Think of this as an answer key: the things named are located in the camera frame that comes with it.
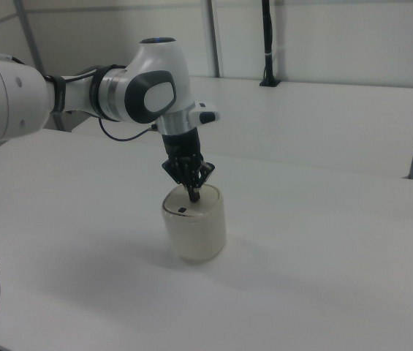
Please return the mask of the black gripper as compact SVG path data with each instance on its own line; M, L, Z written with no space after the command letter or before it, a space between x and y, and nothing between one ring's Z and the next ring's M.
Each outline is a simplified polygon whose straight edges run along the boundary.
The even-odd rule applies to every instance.
M200 137L197 128L179 135L162 135L168 160L162 168L188 192L189 200L196 203L200 199L200 189L214 171L214 165L203 161ZM200 164L194 172L192 163Z

